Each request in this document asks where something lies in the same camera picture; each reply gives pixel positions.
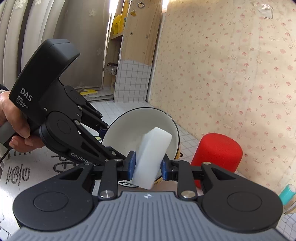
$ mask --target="red speaker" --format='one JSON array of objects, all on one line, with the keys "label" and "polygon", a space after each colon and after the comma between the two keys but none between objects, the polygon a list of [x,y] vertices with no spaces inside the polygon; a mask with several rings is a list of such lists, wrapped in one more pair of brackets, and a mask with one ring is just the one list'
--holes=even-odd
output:
[{"label": "red speaker", "polygon": [[[231,172],[235,172],[241,159],[242,148],[233,139],[217,134],[206,134],[201,140],[191,162],[192,166],[200,166],[209,161]],[[200,188],[199,180],[195,184]]]}]

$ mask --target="black sleeve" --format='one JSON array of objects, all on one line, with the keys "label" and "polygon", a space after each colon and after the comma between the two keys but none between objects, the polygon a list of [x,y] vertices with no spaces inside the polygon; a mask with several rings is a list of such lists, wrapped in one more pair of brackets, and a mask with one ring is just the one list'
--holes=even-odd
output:
[{"label": "black sleeve", "polygon": [[1,85],[0,84],[0,90],[6,90],[6,91],[9,91],[9,89],[7,89],[5,86]]}]

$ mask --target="finger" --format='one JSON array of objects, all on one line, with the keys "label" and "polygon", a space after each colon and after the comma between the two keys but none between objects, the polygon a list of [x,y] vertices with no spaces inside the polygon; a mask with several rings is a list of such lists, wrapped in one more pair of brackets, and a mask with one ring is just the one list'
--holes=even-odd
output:
[{"label": "finger", "polygon": [[25,144],[35,149],[44,147],[41,138],[36,135],[30,135],[28,138],[25,138]]},{"label": "finger", "polygon": [[18,152],[28,152],[35,149],[34,146],[26,145],[25,139],[20,136],[13,136],[9,145]]},{"label": "finger", "polygon": [[8,99],[3,106],[3,112],[13,129],[22,137],[30,136],[30,126],[22,112]]}]

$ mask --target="wire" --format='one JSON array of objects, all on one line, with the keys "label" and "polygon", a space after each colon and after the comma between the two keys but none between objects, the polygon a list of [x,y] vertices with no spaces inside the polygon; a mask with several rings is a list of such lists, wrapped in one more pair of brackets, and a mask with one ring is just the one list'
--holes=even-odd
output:
[{"label": "wire", "polygon": [[7,149],[7,151],[5,152],[5,154],[1,157],[1,159],[0,159],[0,164],[1,164],[1,162],[3,161],[3,159],[7,156],[7,154],[9,153],[9,149]]}]

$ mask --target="gray ribbed surface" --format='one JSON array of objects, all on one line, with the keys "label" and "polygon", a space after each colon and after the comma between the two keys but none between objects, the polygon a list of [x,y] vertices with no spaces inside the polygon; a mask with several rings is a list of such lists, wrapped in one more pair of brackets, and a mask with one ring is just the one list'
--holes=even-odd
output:
[{"label": "gray ribbed surface", "polygon": [[42,233],[22,228],[9,241],[284,241],[275,229],[240,234],[224,230],[205,218],[193,202],[173,192],[123,192],[103,201],[81,224],[60,232]]}]

